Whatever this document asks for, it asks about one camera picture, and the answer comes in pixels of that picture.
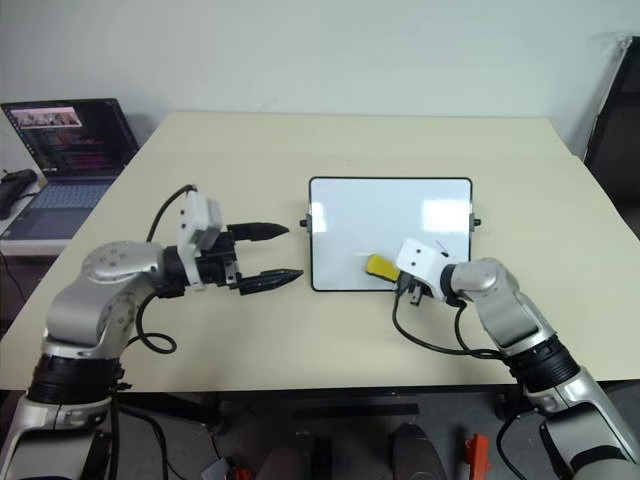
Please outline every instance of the laptop keyboard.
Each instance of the laptop keyboard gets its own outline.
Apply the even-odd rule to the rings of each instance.
[[[29,208],[93,208],[109,184],[48,185]]]

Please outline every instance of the laptop screen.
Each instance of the laptop screen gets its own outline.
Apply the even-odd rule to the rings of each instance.
[[[46,177],[117,175],[138,151],[115,98],[3,103]]]

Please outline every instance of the yellow eraser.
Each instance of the yellow eraser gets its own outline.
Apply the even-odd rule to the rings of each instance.
[[[369,257],[365,271],[369,275],[374,275],[382,278],[383,280],[388,280],[389,282],[394,283],[398,280],[398,276],[400,275],[400,270],[395,267],[393,262],[380,255],[371,255]]]

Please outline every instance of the whiteboard frame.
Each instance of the whiteboard frame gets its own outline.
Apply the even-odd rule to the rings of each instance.
[[[390,292],[393,291],[393,286],[390,284],[389,288],[376,288],[376,289],[318,289],[314,284],[314,268],[313,268],[313,216],[311,215],[311,184],[314,180],[322,179],[322,180],[466,180],[469,182],[469,205],[471,207],[470,215],[469,215],[469,243],[467,248],[467,258],[464,261],[471,260],[471,236],[473,233],[473,228],[471,222],[474,219],[473,212],[473,181],[469,177],[360,177],[360,176],[333,176],[333,175],[317,175],[311,177],[308,182],[308,192],[309,192],[309,204],[307,215],[308,225],[307,231],[309,234],[309,265],[310,265],[310,278],[311,278],[311,288],[315,292]]]

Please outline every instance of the red object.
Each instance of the red object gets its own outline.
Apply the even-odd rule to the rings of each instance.
[[[471,440],[464,442],[465,460],[471,465],[469,480],[485,480],[491,469],[489,465],[489,437],[476,433]]]
[[[253,480],[253,472],[248,468],[233,467],[226,478],[227,480]]]

